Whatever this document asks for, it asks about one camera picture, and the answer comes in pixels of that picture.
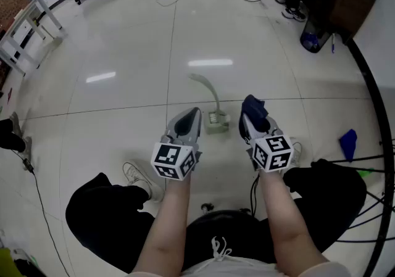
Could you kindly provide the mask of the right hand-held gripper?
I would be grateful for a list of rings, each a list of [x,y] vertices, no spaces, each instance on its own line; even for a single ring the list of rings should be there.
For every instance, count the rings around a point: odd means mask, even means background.
[[[244,140],[251,146],[251,159],[255,166],[266,173],[278,172],[289,167],[294,154],[294,147],[288,135],[270,116],[266,117],[270,124],[267,134],[257,131],[246,114],[243,114],[243,125],[246,136]]]

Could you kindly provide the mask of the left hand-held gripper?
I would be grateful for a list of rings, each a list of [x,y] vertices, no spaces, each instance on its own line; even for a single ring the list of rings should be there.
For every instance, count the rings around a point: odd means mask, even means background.
[[[182,111],[167,125],[166,135],[155,143],[151,165],[159,177],[183,181],[195,168],[201,152],[202,112],[193,107]]]

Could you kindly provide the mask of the dark blue cloth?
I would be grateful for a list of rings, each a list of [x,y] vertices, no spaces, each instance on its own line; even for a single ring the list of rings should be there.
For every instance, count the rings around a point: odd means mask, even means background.
[[[238,128],[240,136],[246,144],[249,144],[252,136],[243,122],[244,115],[248,117],[255,131],[259,133],[268,133],[270,129],[270,123],[267,120],[268,112],[264,105],[264,101],[255,98],[251,94],[248,95],[242,103]]]

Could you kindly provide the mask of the person's left forearm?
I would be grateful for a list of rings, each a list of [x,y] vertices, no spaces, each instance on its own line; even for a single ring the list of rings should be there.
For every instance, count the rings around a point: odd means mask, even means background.
[[[191,177],[170,180],[134,273],[179,277],[185,257]]]

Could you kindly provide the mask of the person's right forearm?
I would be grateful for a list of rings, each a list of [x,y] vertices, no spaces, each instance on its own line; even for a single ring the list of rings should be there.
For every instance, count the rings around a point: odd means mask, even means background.
[[[298,277],[326,263],[281,175],[263,171],[259,175],[278,269],[289,277]]]

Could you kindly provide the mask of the person's right white shoe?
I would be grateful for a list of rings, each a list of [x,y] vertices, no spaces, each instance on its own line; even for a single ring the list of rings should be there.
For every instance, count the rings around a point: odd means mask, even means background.
[[[290,161],[289,167],[286,169],[283,169],[280,172],[281,176],[284,176],[288,170],[290,170],[292,168],[297,168],[300,166],[299,161],[300,161],[301,154],[302,154],[302,144],[296,138],[291,138],[291,143],[292,143],[293,149],[294,149],[293,157]]]

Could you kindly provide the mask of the person's white shoe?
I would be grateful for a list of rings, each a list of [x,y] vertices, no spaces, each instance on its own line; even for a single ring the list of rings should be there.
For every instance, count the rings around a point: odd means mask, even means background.
[[[162,188],[152,180],[145,170],[134,160],[123,164],[123,174],[128,180],[129,186],[139,187],[148,194],[148,200],[152,202],[161,202],[164,198]]]
[[[280,172],[281,176],[284,176],[288,170],[290,170],[292,168],[297,168],[300,166],[299,161],[300,161],[301,154],[302,154],[302,144],[296,138],[291,138],[291,143],[292,143],[293,149],[294,149],[293,157],[290,161],[289,167],[286,169],[283,169]]]

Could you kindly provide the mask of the person's left white shoe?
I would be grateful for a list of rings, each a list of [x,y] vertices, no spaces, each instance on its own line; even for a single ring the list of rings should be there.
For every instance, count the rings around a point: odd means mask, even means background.
[[[148,200],[152,202],[161,202],[164,198],[162,188],[152,180],[145,170],[134,160],[123,164],[123,174],[128,180],[129,186],[139,187],[148,194]]]

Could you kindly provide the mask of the bright blue cloth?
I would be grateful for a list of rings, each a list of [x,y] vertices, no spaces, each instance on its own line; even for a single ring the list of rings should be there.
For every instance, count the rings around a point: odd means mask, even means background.
[[[339,138],[339,145],[347,162],[352,162],[356,150],[357,134],[356,131],[350,129],[342,137]]]

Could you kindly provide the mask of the person's right leg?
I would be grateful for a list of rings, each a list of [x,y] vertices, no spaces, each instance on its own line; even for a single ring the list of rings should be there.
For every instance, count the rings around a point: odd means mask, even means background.
[[[359,173],[324,159],[289,169],[283,180],[300,195],[294,201],[320,252],[345,233],[365,204],[367,186]]]

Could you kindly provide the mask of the person's leg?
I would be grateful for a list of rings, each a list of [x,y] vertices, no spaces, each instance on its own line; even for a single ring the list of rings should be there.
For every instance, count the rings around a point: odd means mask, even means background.
[[[77,240],[103,261],[131,273],[154,222],[142,212],[151,199],[147,182],[120,186],[104,173],[78,188],[65,210],[69,229]]]
[[[320,252],[345,233],[365,204],[367,186],[359,173],[324,159],[289,169],[283,180],[300,195],[294,201]]]

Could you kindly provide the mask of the blue bin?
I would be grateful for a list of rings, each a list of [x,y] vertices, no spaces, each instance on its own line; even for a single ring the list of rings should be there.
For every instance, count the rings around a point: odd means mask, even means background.
[[[326,25],[316,20],[313,16],[308,17],[300,37],[300,44],[311,53],[318,53],[330,38],[331,33]]]

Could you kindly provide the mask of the black wheeled stool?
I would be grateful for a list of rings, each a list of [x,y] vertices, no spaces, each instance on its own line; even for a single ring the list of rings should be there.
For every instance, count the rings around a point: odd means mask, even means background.
[[[184,270],[213,257],[212,238],[216,238],[220,247],[230,248],[234,257],[277,262],[267,219],[259,221],[239,210],[220,210],[209,212],[188,225]]]

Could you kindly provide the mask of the large black hoop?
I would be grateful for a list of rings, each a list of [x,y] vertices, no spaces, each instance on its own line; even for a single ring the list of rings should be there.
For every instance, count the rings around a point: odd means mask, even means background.
[[[361,74],[363,75],[365,84],[368,88],[375,109],[378,127],[381,135],[382,147],[383,147],[384,168],[385,171],[388,172],[388,174],[385,176],[384,202],[390,204],[393,202],[394,199],[393,186],[395,183],[395,163],[394,163],[391,129],[390,129],[390,124],[386,113],[385,105],[382,96],[380,94],[378,85],[370,70],[370,67],[368,66],[368,63],[366,62],[364,56],[362,55],[355,41],[352,39],[349,40],[347,42],[347,47],[350,53],[352,54],[354,60],[356,61]],[[381,216],[380,227],[378,230],[378,239],[375,242],[372,256],[370,258],[370,261],[367,265],[363,277],[373,277],[373,272],[378,266],[378,262],[380,256],[383,253],[385,243],[389,241],[387,235],[389,232],[392,214],[393,213],[387,209],[383,210],[383,215]]]

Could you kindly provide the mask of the person's left leg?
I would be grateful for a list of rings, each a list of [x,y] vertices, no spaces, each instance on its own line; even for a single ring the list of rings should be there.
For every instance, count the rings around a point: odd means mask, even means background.
[[[142,212],[151,199],[147,182],[120,186],[104,173],[78,188],[65,210],[69,229],[77,240],[103,261],[131,273],[154,222]]]

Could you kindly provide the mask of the person's white shirt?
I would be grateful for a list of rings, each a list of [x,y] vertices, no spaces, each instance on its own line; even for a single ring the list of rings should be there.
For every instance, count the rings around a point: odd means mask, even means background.
[[[214,258],[190,267],[178,277],[290,277],[268,264],[241,257]],[[325,262],[307,269],[297,277],[352,277],[349,270],[337,262]]]

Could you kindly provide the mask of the white metal rack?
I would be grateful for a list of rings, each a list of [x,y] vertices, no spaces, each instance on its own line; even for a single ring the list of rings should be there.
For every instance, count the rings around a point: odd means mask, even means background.
[[[37,26],[30,17],[31,13],[39,7],[44,10],[44,13],[50,18],[50,20],[57,27],[57,29],[59,31],[62,31],[63,26],[52,13],[51,9],[47,6],[46,2],[44,0],[32,0],[24,9],[22,9],[17,14],[8,30],[0,39],[0,59],[3,60],[11,69],[19,72],[19,74],[21,74],[23,77],[26,75],[26,72],[20,68],[20,62],[17,62],[17,60],[11,57],[11,55],[4,49],[4,44],[8,43],[10,46],[12,46],[23,59],[27,60],[30,64],[36,67],[36,69],[40,67],[41,62],[38,62],[24,48],[22,48],[21,45],[16,42],[13,36],[14,30],[18,30],[21,24],[27,22],[31,29],[35,33],[37,33],[42,40],[46,39],[46,35],[41,32],[40,27]]]

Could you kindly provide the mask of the black bag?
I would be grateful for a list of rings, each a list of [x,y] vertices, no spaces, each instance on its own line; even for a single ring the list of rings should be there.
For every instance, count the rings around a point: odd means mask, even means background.
[[[24,276],[24,277],[46,277],[46,275],[32,262],[23,260],[23,259],[17,259],[14,260],[14,263],[18,269],[18,271]]]

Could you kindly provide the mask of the yellow-green object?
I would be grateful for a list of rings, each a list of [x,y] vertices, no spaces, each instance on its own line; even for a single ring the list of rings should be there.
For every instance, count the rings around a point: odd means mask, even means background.
[[[8,248],[0,248],[0,277],[24,277],[16,267]]]

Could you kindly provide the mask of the white drawstring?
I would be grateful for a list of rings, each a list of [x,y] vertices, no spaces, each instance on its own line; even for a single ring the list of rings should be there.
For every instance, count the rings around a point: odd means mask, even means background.
[[[209,266],[212,263],[219,263],[219,262],[237,262],[237,263],[245,263],[248,264],[249,266],[252,266],[252,263],[245,258],[241,257],[233,257],[231,256],[232,249],[227,247],[227,241],[224,237],[222,237],[224,246],[221,248],[221,243],[217,240],[217,237],[214,236],[211,240],[212,244],[212,250],[213,250],[213,257],[207,261],[205,261],[203,264],[200,264],[196,270],[194,270],[195,273],[205,269],[207,266]]]

